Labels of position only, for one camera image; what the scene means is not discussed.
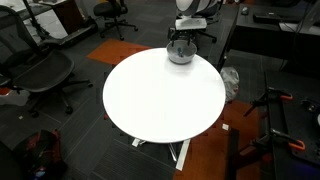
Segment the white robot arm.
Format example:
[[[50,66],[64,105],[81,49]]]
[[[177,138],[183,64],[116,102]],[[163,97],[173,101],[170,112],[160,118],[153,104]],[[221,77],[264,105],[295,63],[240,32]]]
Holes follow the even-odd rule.
[[[175,2],[175,23],[167,34],[171,42],[177,40],[186,40],[188,43],[196,42],[197,34],[211,38],[213,43],[217,41],[215,36],[205,33],[208,23],[202,12],[215,7],[218,0],[175,0]]]

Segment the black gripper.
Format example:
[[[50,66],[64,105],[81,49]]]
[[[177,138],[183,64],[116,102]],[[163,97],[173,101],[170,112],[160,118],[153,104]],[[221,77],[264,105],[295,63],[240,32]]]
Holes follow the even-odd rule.
[[[170,27],[168,29],[168,39],[171,41],[171,46],[174,47],[175,41],[178,39],[188,40],[187,45],[196,42],[196,35],[194,30],[177,30],[176,28]]]

